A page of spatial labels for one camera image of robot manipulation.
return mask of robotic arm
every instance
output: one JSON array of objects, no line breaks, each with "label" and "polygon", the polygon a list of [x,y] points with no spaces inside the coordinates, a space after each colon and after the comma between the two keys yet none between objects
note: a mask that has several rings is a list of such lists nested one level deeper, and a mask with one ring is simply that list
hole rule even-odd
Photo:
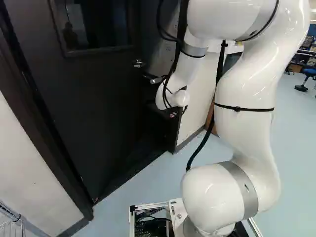
[{"label": "robotic arm", "polygon": [[[171,106],[189,103],[181,88],[194,80],[210,39],[246,41],[215,96],[216,128],[233,147],[233,158],[193,168],[182,180],[186,222],[194,235],[227,236],[236,222],[278,200],[281,184],[270,146],[275,92],[307,34],[309,12],[308,0],[190,0],[183,52],[167,85]],[[163,84],[156,96],[161,110],[162,91]]]}]

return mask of light blue floor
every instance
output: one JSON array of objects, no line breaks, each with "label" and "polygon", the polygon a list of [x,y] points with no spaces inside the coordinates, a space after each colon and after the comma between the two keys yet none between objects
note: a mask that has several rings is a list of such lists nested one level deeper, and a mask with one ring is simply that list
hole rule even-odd
[{"label": "light blue floor", "polygon": [[[308,93],[294,90],[304,75],[284,75],[276,96],[272,147],[283,182],[279,203],[255,218],[265,237],[315,236],[316,231],[316,91],[308,81]],[[96,205],[94,220],[76,237],[128,237],[129,206],[180,197],[180,180],[188,158],[204,132],[176,155],[163,154],[114,193]],[[232,151],[211,137],[194,165],[229,160]]]}]

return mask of black door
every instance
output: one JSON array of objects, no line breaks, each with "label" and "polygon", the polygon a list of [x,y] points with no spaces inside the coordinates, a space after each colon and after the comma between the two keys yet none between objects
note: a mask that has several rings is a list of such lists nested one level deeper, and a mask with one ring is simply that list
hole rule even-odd
[{"label": "black door", "polygon": [[137,0],[5,0],[55,126],[90,196],[143,135]]}]

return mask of baseboard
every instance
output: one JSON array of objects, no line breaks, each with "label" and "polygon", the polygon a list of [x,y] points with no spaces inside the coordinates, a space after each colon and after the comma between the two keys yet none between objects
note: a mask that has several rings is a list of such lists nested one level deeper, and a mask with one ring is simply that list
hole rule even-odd
[{"label": "baseboard", "polygon": [[189,142],[193,140],[200,132],[204,130],[204,125],[200,127],[196,132],[194,132],[190,137],[188,137],[186,140],[184,140],[182,143],[180,143],[176,149],[174,150],[174,154],[178,153],[180,150],[182,150]]},{"label": "baseboard", "polygon": [[83,227],[89,224],[89,221],[85,218],[81,219],[74,225],[70,226],[68,229],[66,229],[63,233],[59,234],[57,237],[70,237],[73,236],[75,233],[77,233],[79,230],[81,230]]}]

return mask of wire basket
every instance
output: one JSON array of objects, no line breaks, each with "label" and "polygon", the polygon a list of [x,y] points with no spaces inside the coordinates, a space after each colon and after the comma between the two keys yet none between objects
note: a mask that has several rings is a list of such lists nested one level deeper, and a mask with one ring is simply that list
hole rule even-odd
[{"label": "wire basket", "polygon": [[23,221],[8,221],[1,224],[0,237],[25,237],[25,227]]}]

